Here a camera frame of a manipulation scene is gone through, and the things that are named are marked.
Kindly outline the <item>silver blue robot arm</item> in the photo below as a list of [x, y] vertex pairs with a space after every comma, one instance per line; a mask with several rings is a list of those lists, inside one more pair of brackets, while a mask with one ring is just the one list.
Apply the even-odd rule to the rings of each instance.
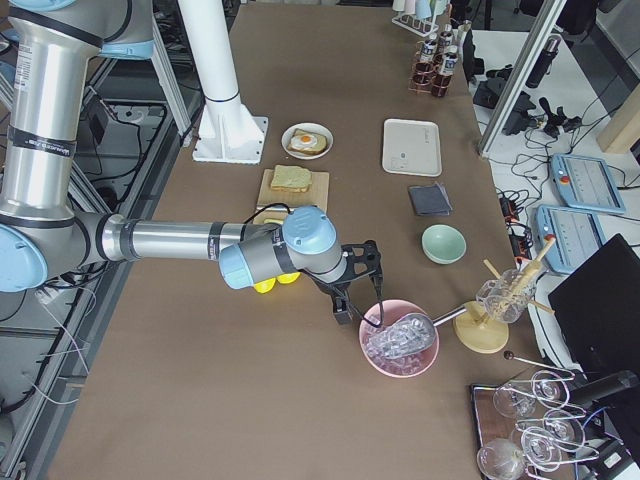
[[300, 206], [282, 224], [143, 221], [75, 212], [67, 201], [90, 59], [148, 59], [154, 52], [148, 1], [14, 1], [19, 35], [14, 100], [1, 188], [1, 288], [19, 292], [95, 262], [142, 258], [218, 263], [234, 289], [295, 272], [333, 303], [335, 319], [357, 309], [349, 285], [383, 283], [373, 241], [343, 244], [326, 213]]

